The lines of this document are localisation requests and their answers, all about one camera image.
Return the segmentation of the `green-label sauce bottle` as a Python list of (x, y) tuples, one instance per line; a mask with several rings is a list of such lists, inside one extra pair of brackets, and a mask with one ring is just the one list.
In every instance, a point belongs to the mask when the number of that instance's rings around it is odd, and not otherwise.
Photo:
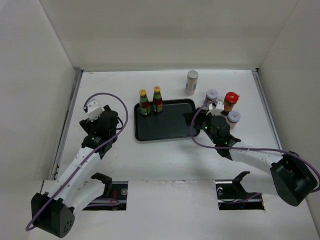
[(153, 88), (153, 110), (155, 113), (160, 113), (163, 110), (163, 99), (161, 95), (161, 88), (159, 86), (155, 86)]

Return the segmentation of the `red-label sauce bottle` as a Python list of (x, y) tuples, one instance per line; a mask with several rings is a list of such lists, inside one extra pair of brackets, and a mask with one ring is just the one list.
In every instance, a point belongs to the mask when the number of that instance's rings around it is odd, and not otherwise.
[(139, 109), (143, 116), (148, 116), (150, 114), (150, 102), (145, 89), (139, 91)]

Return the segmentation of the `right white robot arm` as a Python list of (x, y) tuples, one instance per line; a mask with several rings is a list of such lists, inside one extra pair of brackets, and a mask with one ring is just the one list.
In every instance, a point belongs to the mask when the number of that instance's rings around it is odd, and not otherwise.
[(230, 133), (231, 127), (223, 116), (210, 115), (201, 108), (183, 117), (191, 131), (205, 132), (213, 143), (211, 149), (221, 157), (269, 174), (277, 195), (287, 204), (296, 207), (320, 190), (319, 172), (295, 152), (245, 145)]

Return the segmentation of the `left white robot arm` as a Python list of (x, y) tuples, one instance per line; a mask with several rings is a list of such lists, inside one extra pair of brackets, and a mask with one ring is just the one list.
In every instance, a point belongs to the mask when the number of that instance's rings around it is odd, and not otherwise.
[(26, 231), (39, 228), (58, 238), (71, 230), (75, 216), (95, 198), (108, 199), (112, 195), (112, 178), (93, 173), (117, 140), (118, 113), (108, 105), (87, 105), (88, 118), (80, 121), (87, 133), (75, 158), (45, 193), (36, 193), (31, 199), (32, 219)]

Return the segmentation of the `black plastic tray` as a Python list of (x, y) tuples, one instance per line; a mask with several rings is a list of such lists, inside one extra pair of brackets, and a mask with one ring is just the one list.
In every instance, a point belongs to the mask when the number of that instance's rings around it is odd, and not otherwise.
[(134, 134), (140, 142), (169, 140), (190, 137), (190, 127), (185, 114), (196, 111), (192, 99), (170, 99), (163, 101), (163, 111), (155, 113), (153, 109), (148, 116), (143, 116), (140, 105), (134, 106)]

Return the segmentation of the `grey-lid jar rear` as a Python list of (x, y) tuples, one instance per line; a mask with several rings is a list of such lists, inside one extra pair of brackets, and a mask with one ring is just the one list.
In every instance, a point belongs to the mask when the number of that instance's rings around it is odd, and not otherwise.
[(209, 89), (206, 92), (205, 99), (204, 99), (203, 103), (206, 104), (206, 103), (208, 103), (210, 101), (216, 101), (218, 96), (219, 96), (219, 94), (215, 89)]

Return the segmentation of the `grey-lid jar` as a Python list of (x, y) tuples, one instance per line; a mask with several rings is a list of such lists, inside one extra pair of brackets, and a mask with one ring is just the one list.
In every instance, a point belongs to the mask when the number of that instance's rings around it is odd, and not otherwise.
[(216, 101), (218, 96), (219, 96), (219, 94), (215, 89), (209, 89), (206, 92), (205, 99), (204, 99), (203, 103), (206, 104), (206, 103), (208, 103), (210, 101)]
[(229, 124), (231, 129), (233, 129), (237, 125), (240, 119), (241, 119), (241, 114), (236, 110), (230, 111), (226, 118), (227, 123)]

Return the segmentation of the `tall silver-capped white bottle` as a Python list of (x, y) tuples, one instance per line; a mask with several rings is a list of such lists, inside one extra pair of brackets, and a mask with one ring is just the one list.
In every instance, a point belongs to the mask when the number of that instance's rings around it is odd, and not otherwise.
[(187, 73), (186, 84), (184, 89), (187, 95), (191, 96), (195, 93), (198, 77), (199, 77), (199, 74), (195, 70), (190, 70)]

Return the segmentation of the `grey-lid jar front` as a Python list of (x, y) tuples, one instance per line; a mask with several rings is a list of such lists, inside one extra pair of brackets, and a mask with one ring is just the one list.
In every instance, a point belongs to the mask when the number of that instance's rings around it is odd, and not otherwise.
[(229, 124), (231, 129), (233, 129), (237, 125), (240, 119), (241, 119), (241, 114), (236, 110), (230, 111), (226, 118), (227, 123)]

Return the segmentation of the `red-lid dark sauce jar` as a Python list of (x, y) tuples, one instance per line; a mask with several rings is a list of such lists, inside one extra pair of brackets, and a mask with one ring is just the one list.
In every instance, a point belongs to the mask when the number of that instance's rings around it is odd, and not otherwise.
[(228, 114), (229, 112), (231, 112), (234, 108), (234, 106), (236, 105), (236, 103), (238, 102), (239, 100), (239, 95), (235, 92), (227, 92), (225, 97), (224, 97), (224, 100), (223, 100), (223, 106), (224, 106), (224, 110), (223, 112), (225, 114)]

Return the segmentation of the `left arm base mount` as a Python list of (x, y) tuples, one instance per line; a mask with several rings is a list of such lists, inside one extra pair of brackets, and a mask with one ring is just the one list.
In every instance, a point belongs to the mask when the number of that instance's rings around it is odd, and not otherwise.
[(84, 211), (126, 211), (128, 198), (128, 181), (113, 181), (111, 177), (96, 173), (92, 177), (104, 184), (102, 195), (95, 198)]

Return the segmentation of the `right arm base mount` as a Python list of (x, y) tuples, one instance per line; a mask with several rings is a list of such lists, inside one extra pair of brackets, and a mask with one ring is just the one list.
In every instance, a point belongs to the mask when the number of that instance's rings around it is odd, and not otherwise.
[(262, 193), (247, 192), (241, 184), (248, 174), (249, 171), (243, 171), (233, 179), (215, 181), (220, 211), (265, 210)]

